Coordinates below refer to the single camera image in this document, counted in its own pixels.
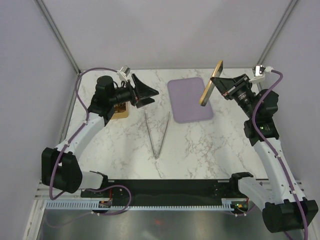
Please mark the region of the steel tray lid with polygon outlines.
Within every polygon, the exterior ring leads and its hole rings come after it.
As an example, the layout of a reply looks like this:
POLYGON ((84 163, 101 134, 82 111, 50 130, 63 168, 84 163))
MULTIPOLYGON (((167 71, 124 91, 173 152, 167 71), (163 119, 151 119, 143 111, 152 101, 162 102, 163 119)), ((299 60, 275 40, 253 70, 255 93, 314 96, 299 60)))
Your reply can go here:
POLYGON ((199 100, 199 104, 204 107, 207 105, 209 99, 210 99, 210 96, 215 88, 215 85, 212 81, 213 78, 217 77, 219 78, 221 73, 223 72, 223 60, 219 60, 218 63, 216 64, 212 74, 211 74, 211 77, 206 85, 206 87, 204 88, 204 91, 200 97, 200 100, 199 100))

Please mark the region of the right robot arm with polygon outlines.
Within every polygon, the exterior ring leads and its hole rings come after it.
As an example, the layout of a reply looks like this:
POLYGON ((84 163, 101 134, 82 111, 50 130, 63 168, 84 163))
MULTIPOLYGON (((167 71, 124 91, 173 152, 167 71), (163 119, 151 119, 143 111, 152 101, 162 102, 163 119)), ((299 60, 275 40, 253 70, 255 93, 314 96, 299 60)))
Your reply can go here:
POLYGON ((271 233, 303 230, 319 211, 315 200, 308 200, 298 186, 282 151, 279 133, 273 121, 279 95, 271 89, 258 94, 246 74, 234 78, 211 77, 210 81, 226 100, 234 100, 248 117, 245 136, 257 152, 267 174, 271 191, 263 188, 252 174, 234 173, 228 191, 233 197, 243 194, 262 212, 271 233))

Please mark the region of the steel slotted tongs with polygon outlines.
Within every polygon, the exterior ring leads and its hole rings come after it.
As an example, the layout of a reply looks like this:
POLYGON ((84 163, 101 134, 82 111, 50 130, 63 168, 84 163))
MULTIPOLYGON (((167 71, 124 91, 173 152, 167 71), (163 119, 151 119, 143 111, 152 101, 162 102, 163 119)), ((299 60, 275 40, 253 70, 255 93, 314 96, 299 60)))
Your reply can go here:
POLYGON ((147 135, 149 138, 149 143, 151 147, 151 153, 155 160, 159 159, 167 136, 167 132, 169 129, 169 124, 171 121, 171 112, 169 111, 166 115, 165 121, 160 122, 158 129, 153 129, 153 125, 150 125, 149 117, 146 112, 144 112, 144 121, 147 129, 147 135))

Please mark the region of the gold chocolate box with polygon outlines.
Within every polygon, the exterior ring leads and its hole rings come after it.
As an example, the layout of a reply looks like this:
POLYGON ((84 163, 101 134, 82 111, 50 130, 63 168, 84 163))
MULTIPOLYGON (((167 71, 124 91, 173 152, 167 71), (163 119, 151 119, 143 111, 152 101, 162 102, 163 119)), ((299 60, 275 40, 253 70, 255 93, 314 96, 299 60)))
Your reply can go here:
POLYGON ((114 114, 111 120, 125 119, 129 116, 129 105, 128 103, 121 103, 114 106, 114 114))

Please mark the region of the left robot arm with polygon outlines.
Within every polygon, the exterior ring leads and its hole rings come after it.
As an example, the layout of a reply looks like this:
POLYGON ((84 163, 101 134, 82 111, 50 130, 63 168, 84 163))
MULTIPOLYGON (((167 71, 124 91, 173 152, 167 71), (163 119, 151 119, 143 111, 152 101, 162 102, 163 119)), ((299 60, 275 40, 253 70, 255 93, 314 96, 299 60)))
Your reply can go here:
POLYGON ((49 187, 50 199, 55 199, 53 190, 75 193, 79 189, 91 189, 98 197, 105 197, 110 190, 104 175, 97 171, 83 171, 79 159, 85 148, 111 120, 115 106, 130 103, 141 108, 154 103, 159 92, 139 80, 135 75, 122 87, 115 87, 111 76, 97 79, 95 92, 86 117, 71 136, 54 148, 45 148, 41 154, 41 180, 49 187))

